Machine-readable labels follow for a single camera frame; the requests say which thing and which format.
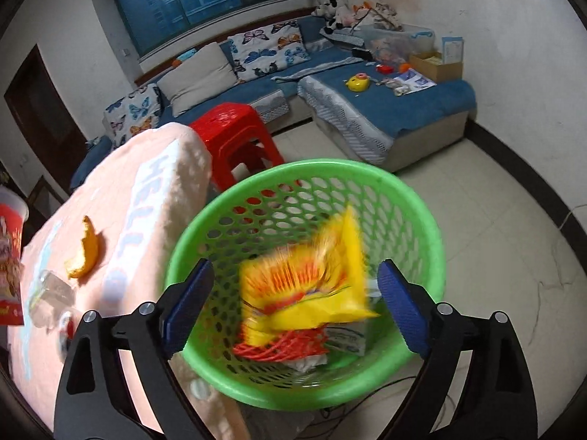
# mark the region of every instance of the plush toy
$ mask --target plush toy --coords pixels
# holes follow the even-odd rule
[[[327,21],[324,28],[326,34],[332,34],[334,30],[341,30],[354,26],[356,20],[354,19],[354,12],[345,4],[339,4],[336,7],[336,13],[332,20]]]
[[[312,15],[321,16],[327,20],[332,20],[335,17],[336,8],[339,4],[342,4],[342,0],[328,0],[322,3],[320,6],[317,6],[316,9],[312,12]]]
[[[397,12],[389,8],[388,4],[376,3],[373,6],[368,1],[364,1],[362,6],[354,6],[354,18],[358,28],[361,25],[375,25],[375,28],[403,31],[401,23],[397,18]]]

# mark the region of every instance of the plastic bag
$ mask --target plastic bag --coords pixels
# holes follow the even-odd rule
[[[365,289],[361,239],[353,210],[347,208],[309,243],[241,265],[244,343],[259,347],[283,331],[375,317]]]

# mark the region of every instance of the red plastic stool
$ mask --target red plastic stool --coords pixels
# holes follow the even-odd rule
[[[221,191],[233,186],[232,170],[245,164],[250,172],[285,163],[257,111],[246,104],[224,102],[190,124],[212,154],[212,179]],[[259,139],[263,147],[251,142]]]

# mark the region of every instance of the pink blanket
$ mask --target pink blanket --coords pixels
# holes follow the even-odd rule
[[[9,328],[14,382],[52,430],[63,364],[56,330],[35,328],[28,299],[40,273],[61,279],[63,263],[73,257],[88,215],[102,239],[98,265],[77,289],[75,308],[102,316],[132,312],[156,301],[171,252],[181,233],[205,204],[210,155],[189,127],[167,124],[133,137],[110,154],[25,247],[21,295],[25,325]],[[248,440],[234,400],[212,390],[207,401],[190,393],[196,375],[176,355],[171,362],[180,385],[200,417],[219,440]],[[129,352],[121,352],[124,372],[143,423],[160,431]]]

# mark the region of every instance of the yellow toy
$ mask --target yellow toy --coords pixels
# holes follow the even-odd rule
[[[96,262],[98,261],[99,243],[96,230],[89,217],[83,218],[83,238],[81,239],[81,247],[78,249],[75,257],[65,262],[65,271],[70,278],[81,278],[92,271]]]
[[[369,88],[371,80],[365,73],[355,74],[346,82],[346,86],[353,92],[363,92]]]

